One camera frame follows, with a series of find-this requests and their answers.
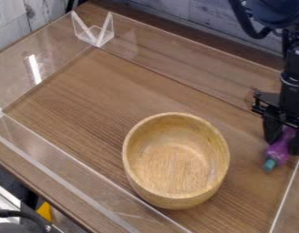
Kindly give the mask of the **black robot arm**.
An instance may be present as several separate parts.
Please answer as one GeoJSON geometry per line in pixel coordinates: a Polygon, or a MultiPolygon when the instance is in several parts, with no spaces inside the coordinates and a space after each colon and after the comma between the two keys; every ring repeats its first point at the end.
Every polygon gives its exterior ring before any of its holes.
{"type": "Polygon", "coordinates": [[[299,0],[228,0],[242,30],[252,39],[281,36],[285,67],[278,93],[256,90],[251,111],[263,118],[264,138],[274,145],[293,132],[289,152],[299,156],[299,0]]]}

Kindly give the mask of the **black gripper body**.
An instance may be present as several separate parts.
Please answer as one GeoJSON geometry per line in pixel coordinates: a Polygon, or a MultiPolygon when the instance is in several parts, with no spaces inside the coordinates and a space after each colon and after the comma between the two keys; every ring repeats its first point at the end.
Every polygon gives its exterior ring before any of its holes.
{"type": "Polygon", "coordinates": [[[279,81],[278,93],[255,91],[251,111],[287,127],[299,128],[299,79],[282,73],[279,81]]]}

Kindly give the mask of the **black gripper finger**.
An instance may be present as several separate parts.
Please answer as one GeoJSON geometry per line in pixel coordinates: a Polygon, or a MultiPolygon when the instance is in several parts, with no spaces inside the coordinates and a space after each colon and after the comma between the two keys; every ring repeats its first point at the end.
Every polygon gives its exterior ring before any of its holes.
{"type": "Polygon", "coordinates": [[[263,115],[264,138],[268,145],[272,145],[282,135],[283,118],[274,115],[263,115]]]}
{"type": "Polygon", "coordinates": [[[295,136],[290,141],[289,149],[293,156],[299,156],[299,130],[295,131],[295,136]]]}

